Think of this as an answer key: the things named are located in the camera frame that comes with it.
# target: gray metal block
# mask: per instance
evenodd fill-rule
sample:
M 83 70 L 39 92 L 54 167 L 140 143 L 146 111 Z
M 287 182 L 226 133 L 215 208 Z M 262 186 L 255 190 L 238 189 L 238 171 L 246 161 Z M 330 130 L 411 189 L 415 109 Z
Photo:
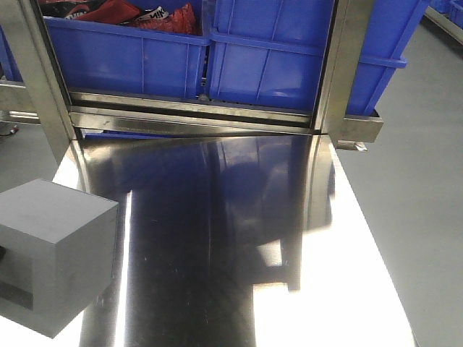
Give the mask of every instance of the gray metal block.
M 111 282 L 117 202 L 41 179 L 0 194 L 0 314 L 54 337 Z

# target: metal post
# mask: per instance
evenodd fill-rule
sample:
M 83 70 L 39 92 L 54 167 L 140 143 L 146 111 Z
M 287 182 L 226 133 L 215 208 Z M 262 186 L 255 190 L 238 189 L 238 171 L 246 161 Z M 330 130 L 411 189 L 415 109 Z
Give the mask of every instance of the metal post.
M 76 133 L 71 104 L 36 0 L 1 0 L 0 24 L 7 37 L 43 131 L 60 162 Z
M 311 127 L 329 134 L 333 144 L 341 136 L 363 41 L 375 0 L 336 0 L 318 100 Z

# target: metal rail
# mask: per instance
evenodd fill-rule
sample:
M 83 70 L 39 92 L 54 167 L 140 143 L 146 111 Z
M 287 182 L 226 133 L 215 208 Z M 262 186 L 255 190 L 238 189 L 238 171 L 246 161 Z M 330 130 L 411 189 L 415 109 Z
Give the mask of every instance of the metal rail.
M 451 22 L 446 16 L 440 14 L 432 7 L 428 7 L 428 9 L 426 9 L 425 15 L 432 22 L 437 24 L 437 26 L 441 27 L 442 30 L 447 32 L 452 38 L 463 45 L 463 29 L 461 29 L 458 25 Z

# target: blue storage bin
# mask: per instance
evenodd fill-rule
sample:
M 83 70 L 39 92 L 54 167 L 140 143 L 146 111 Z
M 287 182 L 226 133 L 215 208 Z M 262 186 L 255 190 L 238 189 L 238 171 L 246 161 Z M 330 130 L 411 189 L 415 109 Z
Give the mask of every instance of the blue storage bin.
M 323 48 L 253 40 L 211 31 L 207 92 L 212 99 L 313 110 Z M 362 56 L 348 113 L 370 115 L 403 59 Z
M 402 52 L 429 1 L 376 1 L 348 113 L 374 111 L 395 70 L 407 65 Z M 218 100 L 313 110 L 332 6 L 330 0 L 218 0 L 206 92 Z M 291 26 L 293 32 L 282 29 Z
M 151 0 L 133 0 L 149 9 Z M 169 12 L 187 0 L 156 3 Z M 179 98 L 195 98 L 203 92 L 208 31 L 208 3 L 191 0 L 201 21 L 202 36 L 162 33 L 95 22 L 45 18 L 54 50 L 69 87 Z M 0 33 L 0 63 L 8 80 L 21 76 L 3 33 Z
M 463 28 L 463 1 L 462 0 L 452 0 L 450 1 L 450 20 Z
M 377 0 L 362 54 L 400 59 L 430 0 Z M 217 0 L 219 33 L 324 46 L 332 0 Z
M 447 14 L 450 11 L 450 0 L 431 0 L 429 6 L 437 12 Z
M 219 33 L 324 46 L 334 0 L 217 0 Z

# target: gray floor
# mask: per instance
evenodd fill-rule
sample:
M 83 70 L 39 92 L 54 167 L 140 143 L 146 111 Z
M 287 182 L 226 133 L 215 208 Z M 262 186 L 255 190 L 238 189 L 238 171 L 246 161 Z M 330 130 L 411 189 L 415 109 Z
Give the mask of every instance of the gray floor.
M 2 134 L 9 129 L 0 126 Z M 57 168 L 40 126 L 21 124 L 14 136 L 0 137 L 0 192 L 33 179 L 52 179 Z
M 440 36 L 418 29 L 378 104 L 378 141 L 339 155 L 420 345 L 461 347 L 463 59 Z M 0 192 L 55 170 L 40 127 L 0 137 Z

